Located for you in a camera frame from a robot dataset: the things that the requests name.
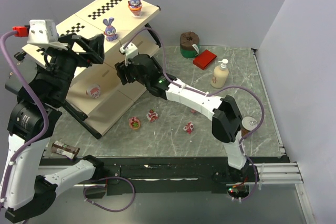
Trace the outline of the purple sitting bunny toy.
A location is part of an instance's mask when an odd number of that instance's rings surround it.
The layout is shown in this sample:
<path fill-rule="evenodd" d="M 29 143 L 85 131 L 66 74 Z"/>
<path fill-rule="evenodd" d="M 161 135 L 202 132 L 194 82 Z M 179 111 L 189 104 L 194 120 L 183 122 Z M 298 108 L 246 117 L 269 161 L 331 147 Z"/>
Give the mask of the purple sitting bunny toy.
<path fill-rule="evenodd" d="M 103 19 L 103 24 L 106 25 L 104 35 L 106 36 L 106 41 L 112 42 L 114 40 L 118 39 L 118 34 L 115 29 L 115 27 L 112 25 L 114 21 L 113 17 L 110 17 L 109 19 Z"/>

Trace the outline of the pink white small toy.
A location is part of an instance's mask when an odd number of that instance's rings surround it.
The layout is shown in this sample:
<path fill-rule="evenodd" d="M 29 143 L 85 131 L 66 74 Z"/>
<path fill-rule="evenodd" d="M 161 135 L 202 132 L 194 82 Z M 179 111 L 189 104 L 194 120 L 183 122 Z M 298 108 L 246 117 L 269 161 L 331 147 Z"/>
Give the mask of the pink white small toy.
<path fill-rule="evenodd" d="M 91 98 L 98 98 L 101 95 L 101 86 L 98 84 L 93 84 L 90 87 L 87 88 L 86 90 L 86 95 L 91 97 Z"/>

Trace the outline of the strawberry cake toy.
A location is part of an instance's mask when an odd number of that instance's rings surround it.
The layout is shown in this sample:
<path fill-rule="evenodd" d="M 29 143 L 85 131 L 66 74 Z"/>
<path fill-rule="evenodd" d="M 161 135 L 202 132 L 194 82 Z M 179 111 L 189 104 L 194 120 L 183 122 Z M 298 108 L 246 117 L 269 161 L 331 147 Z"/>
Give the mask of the strawberry cake toy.
<path fill-rule="evenodd" d="M 149 122 L 154 122 L 159 118 L 158 114 L 153 109 L 149 110 L 149 112 L 146 114 L 146 117 Z"/>

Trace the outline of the red white fish toy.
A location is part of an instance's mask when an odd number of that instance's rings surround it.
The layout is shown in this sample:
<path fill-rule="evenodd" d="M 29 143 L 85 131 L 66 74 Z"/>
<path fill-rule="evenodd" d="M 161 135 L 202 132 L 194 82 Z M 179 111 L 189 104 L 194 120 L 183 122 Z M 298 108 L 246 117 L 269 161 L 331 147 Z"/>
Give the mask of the red white fish toy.
<path fill-rule="evenodd" d="M 191 134 L 194 131 L 194 124 L 192 122 L 188 122 L 183 127 L 183 131 L 187 132 L 188 134 Z"/>

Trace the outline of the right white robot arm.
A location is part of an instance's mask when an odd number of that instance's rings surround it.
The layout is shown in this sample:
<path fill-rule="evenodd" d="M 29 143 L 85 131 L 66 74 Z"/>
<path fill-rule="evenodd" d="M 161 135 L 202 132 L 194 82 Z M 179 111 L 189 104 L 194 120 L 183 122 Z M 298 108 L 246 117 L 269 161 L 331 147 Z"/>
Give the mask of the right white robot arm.
<path fill-rule="evenodd" d="M 246 172 L 248 161 L 240 146 L 242 115 L 233 97 L 222 98 L 192 88 L 166 73 L 147 54 L 138 54 L 114 66 L 123 85 L 136 81 L 153 96 L 185 105 L 207 117 L 212 123 L 212 135 L 224 145 L 228 166 L 242 174 Z"/>

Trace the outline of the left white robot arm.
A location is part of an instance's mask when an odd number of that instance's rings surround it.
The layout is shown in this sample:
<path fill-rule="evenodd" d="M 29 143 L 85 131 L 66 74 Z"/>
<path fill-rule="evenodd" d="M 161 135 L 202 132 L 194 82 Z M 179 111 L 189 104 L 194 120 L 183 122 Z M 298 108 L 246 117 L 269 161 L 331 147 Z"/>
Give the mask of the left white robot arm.
<path fill-rule="evenodd" d="M 98 34 L 87 39 L 68 34 L 42 45 L 45 67 L 32 61 L 14 63 L 5 45 L 8 37 L 9 34 L 1 37 L 1 50 L 12 70 L 6 87 L 17 96 L 18 102 L 7 128 L 9 147 L 1 182 L 1 207 L 10 222 L 26 223 L 43 214 L 72 186 L 104 175 L 104 163 L 91 155 L 59 172 L 38 173 L 74 73 L 78 67 L 103 63 L 104 36 Z"/>

